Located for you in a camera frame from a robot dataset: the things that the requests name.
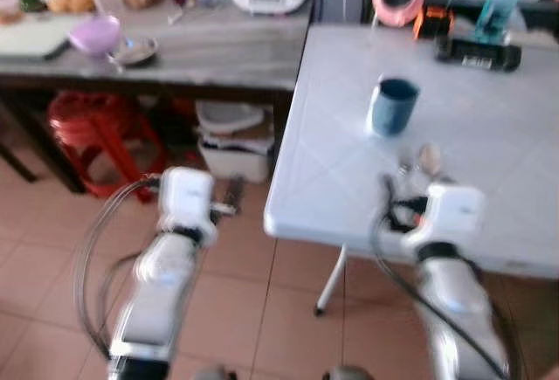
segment tile floor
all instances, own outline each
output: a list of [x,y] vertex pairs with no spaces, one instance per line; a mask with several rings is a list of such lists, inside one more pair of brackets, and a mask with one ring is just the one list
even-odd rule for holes
[[[101,201],[68,193],[33,154],[18,153],[41,180],[24,183],[0,162],[0,380],[106,378],[72,304],[76,245]],[[410,300],[371,262],[352,259],[327,315],[313,317],[337,251],[267,237],[266,194],[267,185],[248,186],[245,213],[223,222],[217,246],[204,254],[172,380],[213,363],[240,380],[320,379],[339,363],[360,364],[378,380],[431,378]],[[124,205],[95,253],[92,282],[148,242],[154,218],[154,205]],[[110,324],[130,286],[124,274],[116,279]],[[557,284],[490,275],[488,288],[519,333],[523,376],[539,378],[559,355]]]

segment blue cup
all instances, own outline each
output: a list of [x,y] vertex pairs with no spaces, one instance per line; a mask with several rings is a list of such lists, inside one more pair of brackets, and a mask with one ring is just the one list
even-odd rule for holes
[[419,88],[406,79],[380,79],[372,97],[372,128],[384,136],[398,135],[410,120]]

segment red stool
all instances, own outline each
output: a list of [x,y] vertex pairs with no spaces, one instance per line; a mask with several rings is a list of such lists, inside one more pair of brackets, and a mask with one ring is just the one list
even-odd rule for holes
[[[142,140],[155,144],[158,155],[148,173],[163,172],[168,161],[166,148],[130,99],[103,93],[64,92],[49,106],[48,119],[60,147],[84,185],[97,197],[109,197],[124,184],[141,179],[141,172],[124,141]],[[124,178],[122,183],[93,181],[88,168],[101,152],[112,159]],[[142,202],[152,197],[147,189],[138,190],[137,195]]]

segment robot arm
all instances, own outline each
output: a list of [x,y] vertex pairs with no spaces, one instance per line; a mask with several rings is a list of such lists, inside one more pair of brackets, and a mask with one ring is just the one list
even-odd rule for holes
[[[454,322],[507,374],[506,353],[492,325],[492,306],[460,246],[478,232],[484,196],[475,188],[434,182],[417,228],[404,234],[403,248],[418,263],[419,295]],[[499,378],[463,335],[418,303],[438,380]]]
[[135,289],[122,309],[110,346],[109,379],[167,377],[184,316],[184,301],[202,247],[217,237],[216,216],[234,205],[212,208],[213,178],[202,171],[172,168],[162,175],[160,234],[136,261]]

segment table leg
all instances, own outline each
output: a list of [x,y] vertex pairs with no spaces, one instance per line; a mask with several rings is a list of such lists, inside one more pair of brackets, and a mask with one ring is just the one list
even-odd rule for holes
[[291,96],[276,96],[273,102],[273,135],[275,139],[275,151],[273,153],[273,162],[278,160],[280,153],[281,140],[286,130],[287,116],[291,108]]
[[37,177],[19,161],[17,157],[0,142],[0,156],[27,182],[37,181]]
[[71,192],[83,193],[85,187],[64,153],[49,132],[37,122],[25,105],[25,94],[2,92],[2,103],[19,129],[25,134],[31,148],[45,162],[51,172]]
[[335,286],[340,280],[340,277],[343,275],[343,269],[346,266],[346,262],[348,260],[348,247],[346,245],[342,246],[340,250],[340,256],[338,257],[338,261],[335,263],[334,269],[328,278],[328,282],[326,286],[324,286],[324,290],[322,290],[321,297],[316,302],[316,306],[314,306],[314,315],[315,316],[322,316],[324,314],[324,309],[330,300],[330,296],[334,292]]

